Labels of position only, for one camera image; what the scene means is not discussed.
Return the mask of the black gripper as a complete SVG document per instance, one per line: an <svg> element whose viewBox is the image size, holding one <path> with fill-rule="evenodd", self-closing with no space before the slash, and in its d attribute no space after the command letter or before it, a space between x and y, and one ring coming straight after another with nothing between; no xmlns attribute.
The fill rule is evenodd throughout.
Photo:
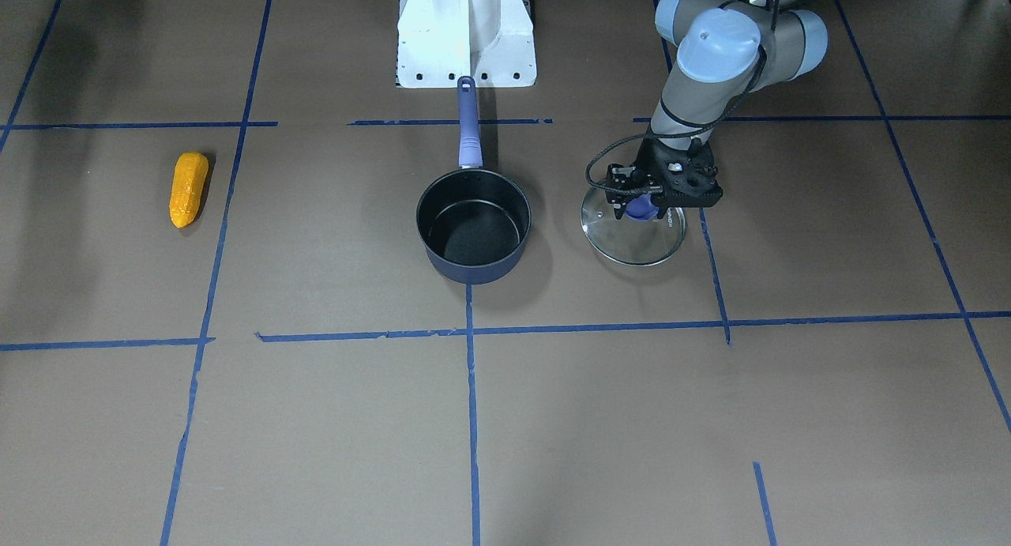
<svg viewBox="0 0 1011 546"><path fill-rule="evenodd" d="M652 201L652 195L661 191L658 176L655 175L658 162L679 162L698 156L715 160L710 144L700 139L690 139L686 149L673 149L660 139L645 139L632 164L609 165L604 179L604 186L607 187L604 194L611 204L620 205L621 208L643 194Z"/></svg>

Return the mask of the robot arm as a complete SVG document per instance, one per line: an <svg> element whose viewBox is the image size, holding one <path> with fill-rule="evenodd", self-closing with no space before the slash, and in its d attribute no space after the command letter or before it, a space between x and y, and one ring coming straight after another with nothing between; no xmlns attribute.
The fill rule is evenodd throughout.
<svg viewBox="0 0 1011 546"><path fill-rule="evenodd" d="M611 164L596 184L614 217L661 218L722 198L712 132L765 86L815 70L826 24L798 0L658 0L654 23L673 48L671 71L632 164Z"/></svg>

